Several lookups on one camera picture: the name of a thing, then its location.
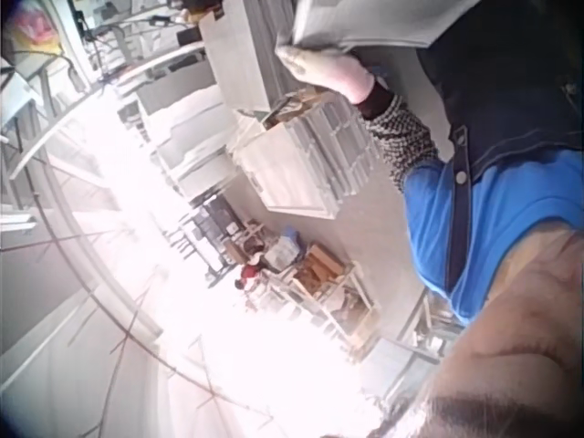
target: worker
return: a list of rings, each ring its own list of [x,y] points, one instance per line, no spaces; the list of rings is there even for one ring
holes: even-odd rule
[[[262,271],[261,265],[250,265],[246,263],[241,269],[239,278],[235,281],[235,288],[237,290],[245,290],[245,287],[250,280],[255,280]]]
[[[276,49],[343,94],[403,193],[423,283],[469,324],[388,436],[584,436],[581,115],[553,32],[527,0],[483,0],[417,51],[454,156],[351,56]]]

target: apron strap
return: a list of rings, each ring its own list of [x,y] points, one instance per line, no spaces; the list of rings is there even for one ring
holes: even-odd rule
[[[468,158],[468,129],[453,130],[454,190],[450,218],[448,250],[446,253],[446,291],[452,292],[463,273],[468,256],[471,235],[471,189],[473,178]]]

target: box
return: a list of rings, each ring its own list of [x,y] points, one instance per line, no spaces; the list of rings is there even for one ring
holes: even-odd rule
[[[320,244],[313,244],[308,250],[309,258],[316,258],[320,264],[325,266],[333,275],[333,278],[342,276],[345,273],[345,266],[333,256],[328,249]]]

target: blue shirt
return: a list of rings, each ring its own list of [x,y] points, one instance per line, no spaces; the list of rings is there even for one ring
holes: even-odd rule
[[[464,323],[479,313],[495,272],[511,247],[535,225],[549,220],[584,229],[582,154],[550,152],[547,162],[491,167],[473,186],[471,244],[464,271],[446,294],[452,168],[424,162],[404,183],[413,262],[422,281],[452,305]]]

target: person in red shirt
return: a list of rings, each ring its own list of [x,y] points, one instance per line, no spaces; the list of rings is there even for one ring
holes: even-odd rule
[[[262,268],[259,265],[249,265],[245,264],[241,269],[241,275],[235,281],[235,288],[238,290],[244,290],[247,285],[248,280],[256,278]]]

